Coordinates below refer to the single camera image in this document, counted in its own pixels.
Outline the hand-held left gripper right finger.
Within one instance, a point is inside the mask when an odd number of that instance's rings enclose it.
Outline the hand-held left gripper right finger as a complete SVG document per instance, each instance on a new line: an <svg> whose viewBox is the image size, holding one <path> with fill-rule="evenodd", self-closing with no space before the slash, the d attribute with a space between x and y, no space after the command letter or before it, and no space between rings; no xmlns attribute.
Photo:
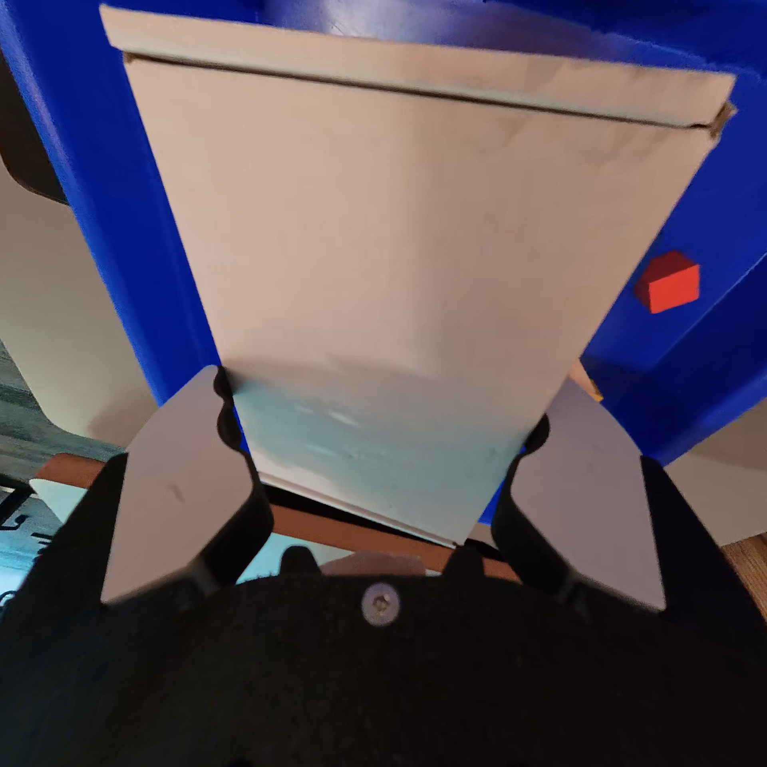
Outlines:
<svg viewBox="0 0 767 767"><path fill-rule="evenodd" d="M523 585L563 604L592 588L666 608L638 447L571 379L509 466L491 534Z"/></svg>

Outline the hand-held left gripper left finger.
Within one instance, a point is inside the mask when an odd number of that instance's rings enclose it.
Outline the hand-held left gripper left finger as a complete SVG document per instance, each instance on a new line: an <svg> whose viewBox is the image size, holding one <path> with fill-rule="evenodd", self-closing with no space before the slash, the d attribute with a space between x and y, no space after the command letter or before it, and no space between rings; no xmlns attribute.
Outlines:
<svg viewBox="0 0 767 767"><path fill-rule="evenodd" d="M149 418L127 449L103 594L191 580L237 583L274 529L223 367L210 365Z"/></svg>

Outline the blue plastic bin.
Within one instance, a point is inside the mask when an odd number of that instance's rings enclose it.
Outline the blue plastic bin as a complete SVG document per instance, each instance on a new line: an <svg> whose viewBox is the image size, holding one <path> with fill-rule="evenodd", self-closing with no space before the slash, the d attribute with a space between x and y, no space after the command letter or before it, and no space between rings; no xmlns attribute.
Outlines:
<svg viewBox="0 0 767 767"><path fill-rule="evenodd" d="M640 266L699 264L653 318L630 278L585 351L610 412L668 461L725 542L765 530L765 2L108 2L397 42L676 65L736 76L737 113ZM159 172L101 2L2 2L2 51L159 402L214 361Z"/></svg>

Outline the white cardboard box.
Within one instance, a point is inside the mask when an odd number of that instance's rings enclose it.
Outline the white cardboard box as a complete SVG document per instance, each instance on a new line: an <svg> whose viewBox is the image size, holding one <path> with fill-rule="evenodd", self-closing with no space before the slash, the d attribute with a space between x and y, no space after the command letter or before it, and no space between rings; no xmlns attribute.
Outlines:
<svg viewBox="0 0 767 767"><path fill-rule="evenodd" d="M462 542L735 76L100 14L264 481Z"/></svg>

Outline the natural wooden cube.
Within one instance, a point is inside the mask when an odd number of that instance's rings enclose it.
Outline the natural wooden cube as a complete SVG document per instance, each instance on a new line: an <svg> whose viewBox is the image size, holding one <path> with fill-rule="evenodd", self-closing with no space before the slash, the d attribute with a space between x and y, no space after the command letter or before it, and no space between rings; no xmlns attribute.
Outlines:
<svg viewBox="0 0 767 767"><path fill-rule="evenodd" d="M576 359L572 363L568 372L568 377L594 401L601 403L604 400L603 394L600 392L595 382L589 377L580 359Z"/></svg>

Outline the red wooden cube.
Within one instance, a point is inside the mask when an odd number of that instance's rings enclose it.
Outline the red wooden cube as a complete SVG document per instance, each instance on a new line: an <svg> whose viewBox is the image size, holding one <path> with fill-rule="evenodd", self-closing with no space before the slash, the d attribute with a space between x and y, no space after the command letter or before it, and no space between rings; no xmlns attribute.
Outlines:
<svg viewBox="0 0 767 767"><path fill-rule="evenodd" d="M651 314L695 302L700 266L679 250L653 257L634 284L634 296Z"/></svg>

